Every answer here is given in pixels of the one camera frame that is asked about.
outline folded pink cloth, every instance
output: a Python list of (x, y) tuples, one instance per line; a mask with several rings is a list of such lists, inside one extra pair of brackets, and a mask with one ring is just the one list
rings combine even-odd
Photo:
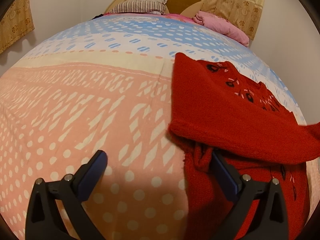
[(226, 35), (227, 37), (238, 41), (246, 47), (249, 46), (249, 37), (245, 35), (245, 33), (239, 28), (223, 18), (211, 13), (198, 11), (196, 16), (193, 17), (193, 21), (203, 25), (204, 27), (207, 27), (210, 30), (213, 30), (214, 32)]

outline curtain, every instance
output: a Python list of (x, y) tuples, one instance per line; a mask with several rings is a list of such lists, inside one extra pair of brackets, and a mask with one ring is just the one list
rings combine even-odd
[(253, 40), (261, 18), (264, 0), (204, 0), (201, 11), (222, 17)]
[(15, 0), (0, 19), (0, 54), (34, 28), (29, 0)]

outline pillow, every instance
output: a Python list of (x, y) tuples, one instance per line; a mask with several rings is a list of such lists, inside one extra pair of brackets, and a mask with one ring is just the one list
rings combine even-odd
[(116, 5), (110, 13), (150, 13), (160, 12), (165, 14), (165, 4), (168, 0), (128, 0)]

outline screw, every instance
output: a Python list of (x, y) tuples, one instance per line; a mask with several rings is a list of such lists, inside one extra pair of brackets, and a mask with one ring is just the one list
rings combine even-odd
[(249, 180), (251, 180), (251, 176), (249, 174), (244, 174), (244, 175), (242, 175), (242, 179), (245, 181), (249, 181)]
[(37, 185), (40, 185), (42, 183), (43, 179), (42, 178), (38, 178), (36, 179), (36, 184)]
[(272, 179), (272, 183), (275, 184), (275, 185), (278, 185), (280, 182), (279, 182), (279, 179), (273, 178)]
[(64, 176), (64, 180), (66, 180), (66, 181), (70, 181), (70, 180), (72, 180), (72, 178), (73, 178), (72, 174), (67, 174), (66, 176)]

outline red knit garment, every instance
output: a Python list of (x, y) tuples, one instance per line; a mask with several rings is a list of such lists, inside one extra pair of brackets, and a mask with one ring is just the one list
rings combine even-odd
[[(299, 126), (262, 82), (241, 75), (230, 62), (195, 61), (177, 53), (168, 130), (185, 152), (189, 214), (184, 240), (209, 239), (233, 205), (206, 173), (212, 147), (232, 152), (224, 157), (241, 175), (279, 179), (289, 240), (298, 236), (310, 208), (305, 162), (320, 156), (319, 124)], [(235, 239), (246, 234), (257, 204)]]

